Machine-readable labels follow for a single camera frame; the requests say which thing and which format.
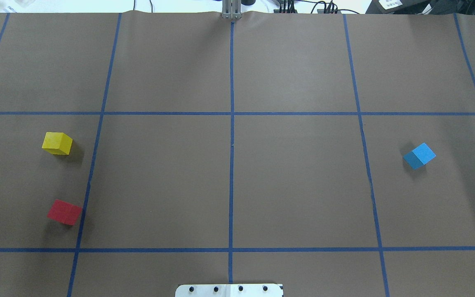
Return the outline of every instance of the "block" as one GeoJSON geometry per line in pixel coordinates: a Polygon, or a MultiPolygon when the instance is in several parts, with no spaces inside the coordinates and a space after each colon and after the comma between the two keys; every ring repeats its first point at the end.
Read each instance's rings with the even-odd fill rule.
{"type": "Polygon", "coordinates": [[[53,155],[68,155],[71,151],[72,138],[61,132],[47,132],[42,149],[53,155]]]}
{"type": "Polygon", "coordinates": [[[81,212],[81,207],[56,199],[47,214],[47,218],[73,226],[81,212]]]}
{"type": "Polygon", "coordinates": [[[414,170],[426,165],[433,158],[435,158],[435,154],[426,143],[422,143],[404,156],[404,160],[406,160],[414,170]]]}

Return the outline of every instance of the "gray table surface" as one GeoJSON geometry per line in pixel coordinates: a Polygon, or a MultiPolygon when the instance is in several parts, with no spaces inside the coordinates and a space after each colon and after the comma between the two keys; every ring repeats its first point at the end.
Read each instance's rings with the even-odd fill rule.
{"type": "Polygon", "coordinates": [[[475,296],[475,17],[0,14],[0,296],[229,282],[475,296]]]}

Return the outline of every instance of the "white paper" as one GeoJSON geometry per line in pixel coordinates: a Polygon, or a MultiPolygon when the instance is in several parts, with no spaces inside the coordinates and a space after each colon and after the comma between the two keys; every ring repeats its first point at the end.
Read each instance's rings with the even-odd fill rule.
{"type": "Polygon", "coordinates": [[[400,0],[379,0],[379,3],[384,7],[384,9],[392,9],[402,5],[400,0]]]}

